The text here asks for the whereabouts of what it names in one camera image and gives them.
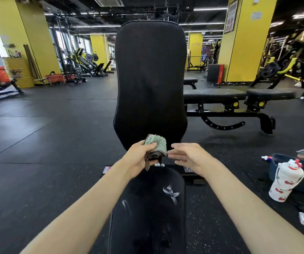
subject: bench frame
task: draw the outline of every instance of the bench frame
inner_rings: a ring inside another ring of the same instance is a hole
[[[188,105],[185,104],[185,111],[188,117],[201,117],[209,127],[223,131],[242,127],[245,125],[245,122],[242,121],[230,126],[220,126],[209,120],[209,117],[258,117],[260,119],[261,130],[267,135],[272,135],[276,127],[275,119],[260,112],[261,109],[264,109],[266,102],[248,96],[244,102],[247,105],[247,109],[239,109],[239,101],[235,99],[223,103],[224,109],[221,111],[205,110],[203,103],[198,103],[197,109],[188,109]]]

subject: air conditioning vent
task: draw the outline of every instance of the air conditioning vent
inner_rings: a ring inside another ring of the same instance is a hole
[[[124,7],[122,0],[95,0],[100,7]]]

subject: weight plate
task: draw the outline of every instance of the weight plate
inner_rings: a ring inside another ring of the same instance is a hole
[[[98,58],[98,55],[97,55],[97,54],[95,54],[95,53],[94,53],[92,56],[93,56],[93,60],[94,60],[95,62],[99,60],[99,58]]]
[[[268,63],[262,70],[261,75],[264,78],[274,76],[280,70],[279,65],[276,62]]]
[[[92,60],[93,60],[93,57],[92,57],[91,54],[87,53],[87,54],[85,55],[85,59],[86,59],[87,61],[92,61]]]

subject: adjustable weight bench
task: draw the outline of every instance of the adjustable weight bench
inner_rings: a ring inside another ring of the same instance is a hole
[[[195,77],[184,77],[184,85],[192,86],[192,89],[197,89],[195,83],[198,82],[198,79]]]
[[[294,99],[295,91],[289,88],[279,89],[248,89],[246,92],[235,89],[196,89],[184,90],[184,103],[188,117],[201,117],[211,128],[217,130],[232,130],[245,125],[239,122],[230,126],[220,126],[209,120],[209,117],[258,117],[261,130],[271,135],[275,129],[275,119],[260,111],[268,101]],[[239,101],[244,101],[246,110],[239,109]],[[221,103],[220,111],[204,109],[204,104]],[[198,108],[188,109],[188,104],[197,104]]]

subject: yellow column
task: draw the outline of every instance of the yellow column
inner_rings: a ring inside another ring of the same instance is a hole
[[[98,55],[97,64],[104,63],[104,68],[110,60],[106,35],[91,35],[93,53]]]
[[[27,44],[41,76],[51,71],[60,73],[46,18],[38,1],[22,4],[16,0],[0,0],[0,36],[7,51],[18,51],[25,59],[23,45]]]
[[[223,34],[218,64],[225,65],[225,82],[253,81],[257,75],[277,0],[254,1],[238,0],[234,30]]]
[[[191,52],[191,64],[193,66],[200,66],[201,49],[202,49],[202,33],[189,34],[188,54]]]

